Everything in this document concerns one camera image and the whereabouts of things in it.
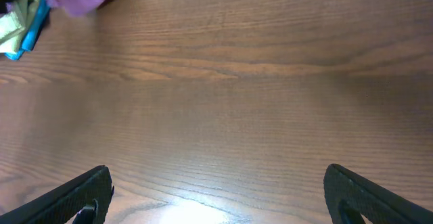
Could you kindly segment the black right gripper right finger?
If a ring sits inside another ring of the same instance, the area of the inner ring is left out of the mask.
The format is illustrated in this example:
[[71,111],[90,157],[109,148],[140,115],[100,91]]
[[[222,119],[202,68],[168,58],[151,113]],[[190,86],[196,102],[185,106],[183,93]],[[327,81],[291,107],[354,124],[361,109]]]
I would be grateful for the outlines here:
[[323,186],[333,224],[432,224],[432,211],[339,164],[327,167]]

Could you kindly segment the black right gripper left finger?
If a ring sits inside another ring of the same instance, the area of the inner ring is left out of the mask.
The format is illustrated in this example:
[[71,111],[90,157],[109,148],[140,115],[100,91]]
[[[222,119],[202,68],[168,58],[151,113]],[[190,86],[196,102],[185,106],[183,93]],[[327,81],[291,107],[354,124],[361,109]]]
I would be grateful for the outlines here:
[[109,168],[99,165],[4,215],[4,224],[103,224],[114,194]]

